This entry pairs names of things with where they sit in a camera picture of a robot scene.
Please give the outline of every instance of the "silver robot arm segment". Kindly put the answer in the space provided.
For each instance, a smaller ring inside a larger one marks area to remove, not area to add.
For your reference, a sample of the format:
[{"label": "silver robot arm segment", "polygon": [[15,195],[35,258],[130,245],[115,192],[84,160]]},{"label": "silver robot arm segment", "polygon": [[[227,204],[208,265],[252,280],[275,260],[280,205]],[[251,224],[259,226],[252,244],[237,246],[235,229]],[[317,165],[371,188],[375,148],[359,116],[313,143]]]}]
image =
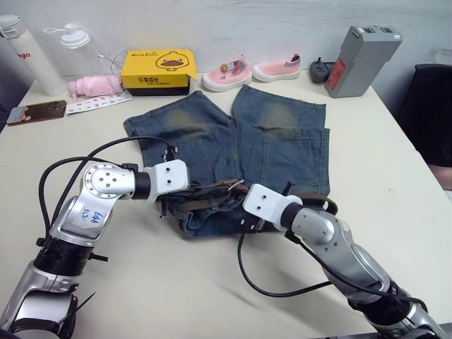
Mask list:
[{"label": "silver robot arm segment", "polygon": [[[280,230],[290,230],[306,244],[331,271],[340,273],[354,284],[408,297],[388,273],[352,238],[348,225],[327,212],[303,206],[296,196],[282,196],[262,185],[254,184],[246,196],[246,212],[272,222]],[[324,273],[348,299],[349,305],[361,311],[366,320],[385,338],[446,339],[446,334],[417,303],[382,297],[359,290],[337,279],[325,268]]]},{"label": "silver robot arm segment", "polygon": [[70,338],[75,316],[60,323],[76,308],[82,271],[96,256],[97,245],[119,199],[154,203],[158,196],[189,186],[181,160],[146,167],[144,172],[108,162],[89,167],[81,179],[79,196],[71,198],[43,241],[42,249],[25,269],[0,317],[0,328],[12,332],[47,331],[52,338]]}]

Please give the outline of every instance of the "pink shoe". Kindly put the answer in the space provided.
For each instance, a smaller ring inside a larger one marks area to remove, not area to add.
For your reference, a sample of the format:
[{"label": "pink shoe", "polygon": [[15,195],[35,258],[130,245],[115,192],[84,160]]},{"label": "pink shoe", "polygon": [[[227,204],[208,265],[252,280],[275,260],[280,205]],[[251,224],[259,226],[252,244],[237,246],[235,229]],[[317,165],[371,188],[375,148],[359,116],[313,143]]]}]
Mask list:
[{"label": "pink shoe", "polygon": [[290,61],[254,65],[253,76],[266,83],[275,80],[296,79],[299,76],[299,61],[299,55],[294,54]]},{"label": "pink shoe", "polygon": [[224,92],[251,82],[251,70],[243,56],[203,75],[203,85],[214,92]]}]

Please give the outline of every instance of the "red label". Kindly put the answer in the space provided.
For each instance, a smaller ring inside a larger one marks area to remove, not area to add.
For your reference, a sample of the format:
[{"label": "red label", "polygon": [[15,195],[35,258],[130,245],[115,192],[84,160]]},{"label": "red label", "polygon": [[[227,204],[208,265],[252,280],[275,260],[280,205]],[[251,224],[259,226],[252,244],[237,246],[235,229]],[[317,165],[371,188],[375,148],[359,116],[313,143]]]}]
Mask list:
[{"label": "red label", "polygon": [[19,58],[24,59],[24,60],[27,59],[28,57],[31,57],[30,53],[17,54],[17,56],[18,56]]},{"label": "red label", "polygon": [[344,61],[338,58],[338,60],[334,64],[333,71],[331,72],[330,77],[328,78],[328,84],[332,89],[336,87],[340,80],[340,77],[344,74],[344,71],[345,71]]}]

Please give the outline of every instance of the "smartphone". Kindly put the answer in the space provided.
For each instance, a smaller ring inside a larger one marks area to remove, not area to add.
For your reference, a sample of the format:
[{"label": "smartphone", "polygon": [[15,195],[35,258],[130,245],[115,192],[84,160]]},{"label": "smartphone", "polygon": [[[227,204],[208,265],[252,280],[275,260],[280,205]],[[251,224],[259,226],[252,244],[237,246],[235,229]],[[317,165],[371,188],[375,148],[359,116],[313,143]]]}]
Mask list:
[{"label": "smartphone", "polygon": [[6,124],[9,126],[28,124],[30,122],[58,119],[64,116],[66,101],[50,101],[36,105],[14,107]]}]

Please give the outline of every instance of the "gray battery pack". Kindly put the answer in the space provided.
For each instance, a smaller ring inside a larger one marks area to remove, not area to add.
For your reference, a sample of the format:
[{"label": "gray battery pack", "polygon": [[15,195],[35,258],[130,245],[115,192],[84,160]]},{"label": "gray battery pack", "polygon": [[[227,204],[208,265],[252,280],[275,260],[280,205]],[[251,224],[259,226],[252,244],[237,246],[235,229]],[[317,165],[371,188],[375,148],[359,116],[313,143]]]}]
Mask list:
[{"label": "gray battery pack", "polygon": [[350,26],[325,89],[331,97],[359,97],[402,42],[392,26]]}]

